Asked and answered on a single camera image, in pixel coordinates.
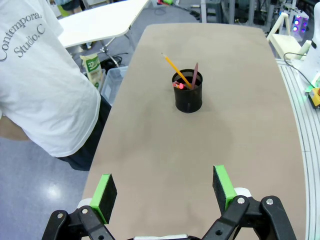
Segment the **yellow pencil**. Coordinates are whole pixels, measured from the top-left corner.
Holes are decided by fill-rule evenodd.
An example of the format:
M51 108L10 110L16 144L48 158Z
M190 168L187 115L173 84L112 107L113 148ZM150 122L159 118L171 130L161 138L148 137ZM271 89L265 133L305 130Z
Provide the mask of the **yellow pencil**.
M183 79L183 81L185 82L185 84L187 85L187 87L189 89L192 88L192 85L190 84L190 82L186 79L186 77L181 73L181 71L178 69L178 67L170 60L170 58L168 56L166 56L165 54L161 54L165 60L169 63L169 65L176 71L176 73Z

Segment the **clear storage box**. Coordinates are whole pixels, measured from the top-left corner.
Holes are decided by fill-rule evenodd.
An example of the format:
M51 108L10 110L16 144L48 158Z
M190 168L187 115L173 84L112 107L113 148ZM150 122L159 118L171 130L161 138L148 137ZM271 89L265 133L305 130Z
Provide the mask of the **clear storage box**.
M127 69L127 66L111 68L106 74L100 94L111 106L116 99L119 88L122 84L124 76L126 75Z

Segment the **yellow emergency stop box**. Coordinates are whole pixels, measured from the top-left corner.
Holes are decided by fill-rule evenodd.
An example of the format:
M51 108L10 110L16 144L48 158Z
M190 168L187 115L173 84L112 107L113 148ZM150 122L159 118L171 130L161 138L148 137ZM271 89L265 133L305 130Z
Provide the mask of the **yellow emergency stop box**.
M312 88L308 93L308 99L314 109L320 108L320 87Z

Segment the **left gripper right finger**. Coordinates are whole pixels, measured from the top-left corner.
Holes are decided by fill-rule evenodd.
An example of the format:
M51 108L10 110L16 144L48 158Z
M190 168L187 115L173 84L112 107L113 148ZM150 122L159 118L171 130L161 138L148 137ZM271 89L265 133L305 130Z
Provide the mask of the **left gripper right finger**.
M235 240L242 228L253 229L259 240L297 240L277 196L257 201L250 194L237 193L223 165L213 166L212 187L221 216L201 240Z

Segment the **grey aluminium base plate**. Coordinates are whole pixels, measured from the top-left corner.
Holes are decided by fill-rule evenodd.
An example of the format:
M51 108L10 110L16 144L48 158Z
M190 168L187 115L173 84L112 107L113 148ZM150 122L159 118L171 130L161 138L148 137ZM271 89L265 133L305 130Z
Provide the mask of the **grey aluminium base plate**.
M308 84L284 60L276 59L298 130L306 187L305 240L320 240L320 109L308 99Z

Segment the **person in white T-shirt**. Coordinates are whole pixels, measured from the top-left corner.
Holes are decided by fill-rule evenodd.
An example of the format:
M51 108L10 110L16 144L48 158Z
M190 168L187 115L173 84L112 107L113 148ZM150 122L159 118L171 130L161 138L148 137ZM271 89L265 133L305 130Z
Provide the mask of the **person in white T-shirt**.
M62 33L47 0L0 0L0 118L88 171L111 105L62 45Z

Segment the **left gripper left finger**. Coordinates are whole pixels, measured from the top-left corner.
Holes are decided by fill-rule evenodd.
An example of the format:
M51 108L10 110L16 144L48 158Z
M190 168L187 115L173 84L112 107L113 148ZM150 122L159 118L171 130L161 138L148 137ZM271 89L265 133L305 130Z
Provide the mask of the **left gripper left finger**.
M107 229L117 197L111 174L103 174L89 204L52 212L41 240L115 240Z

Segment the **black mesh pen holder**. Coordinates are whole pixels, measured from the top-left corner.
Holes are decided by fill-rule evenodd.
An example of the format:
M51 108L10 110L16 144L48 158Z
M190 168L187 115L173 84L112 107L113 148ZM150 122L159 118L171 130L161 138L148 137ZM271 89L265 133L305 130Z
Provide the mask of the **black mesh pen holder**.
M196 83L194 89L189 89L184 80L175 73L171 79L172 83L180 83L184 85L184 89L173 87L175 106L183 113L194 113L202 106L202 83L203 76L197 72Z

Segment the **person right forearm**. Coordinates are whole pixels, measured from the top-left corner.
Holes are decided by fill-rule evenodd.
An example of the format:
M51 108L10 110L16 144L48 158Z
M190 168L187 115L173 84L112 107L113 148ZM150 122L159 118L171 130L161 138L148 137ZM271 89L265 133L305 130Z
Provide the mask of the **person right forearm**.
M4 115L0 118L0 137L14 141L29 140L22 128Z

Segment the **computer with coloured fans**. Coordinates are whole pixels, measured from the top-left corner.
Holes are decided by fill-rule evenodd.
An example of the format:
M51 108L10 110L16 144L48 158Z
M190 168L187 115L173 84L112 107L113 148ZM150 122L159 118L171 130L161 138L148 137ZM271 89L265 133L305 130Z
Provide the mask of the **computer with coloured fans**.
M309 16L302 10L292 10L289 14L290 34L298 41L302 41L307 31Z

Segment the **white green printed bag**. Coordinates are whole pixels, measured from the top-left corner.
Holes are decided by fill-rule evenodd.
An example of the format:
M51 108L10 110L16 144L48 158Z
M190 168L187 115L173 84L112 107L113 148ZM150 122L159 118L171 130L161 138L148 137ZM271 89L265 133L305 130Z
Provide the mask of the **white green printed bag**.
M80 59L82 60L82 66L85 68L89 81L100 92L105 77L98 54L81 55Z

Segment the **maroon pen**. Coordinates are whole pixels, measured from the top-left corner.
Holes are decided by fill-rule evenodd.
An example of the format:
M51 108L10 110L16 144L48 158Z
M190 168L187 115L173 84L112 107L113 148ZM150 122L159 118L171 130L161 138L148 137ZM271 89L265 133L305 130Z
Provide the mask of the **maroon pen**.
M191 83L191 89L193 90L195 88L196 85L196 80L197 80L197 74L198 74L198 67L199 67L199 63L197 62L195 64L194 70L193 70L193 75L192 75L192 83Z

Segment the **white wooden frame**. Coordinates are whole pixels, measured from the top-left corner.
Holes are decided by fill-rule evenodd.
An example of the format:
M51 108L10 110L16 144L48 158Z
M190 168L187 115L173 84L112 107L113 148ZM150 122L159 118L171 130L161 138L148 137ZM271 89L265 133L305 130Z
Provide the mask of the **white wooden frame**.
M285 34L276 33L283 23L286 26ZM291 35L290 28L289 15L282 12L267 35L266 40L273 45L282 60L304 60L312 46L312 41L306 40L301 46L296 38Z

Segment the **white table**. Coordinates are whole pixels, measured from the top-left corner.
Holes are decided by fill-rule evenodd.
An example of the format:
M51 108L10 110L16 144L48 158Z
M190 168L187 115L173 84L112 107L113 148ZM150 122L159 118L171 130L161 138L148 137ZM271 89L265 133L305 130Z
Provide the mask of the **white table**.
M110 57L108 45L116 38L125 36L135 50L138 42L132 26L149 2L150 0L124 0L61 18L59 23L63 32L59 40L66 49L100 42L102 48L97 53Z

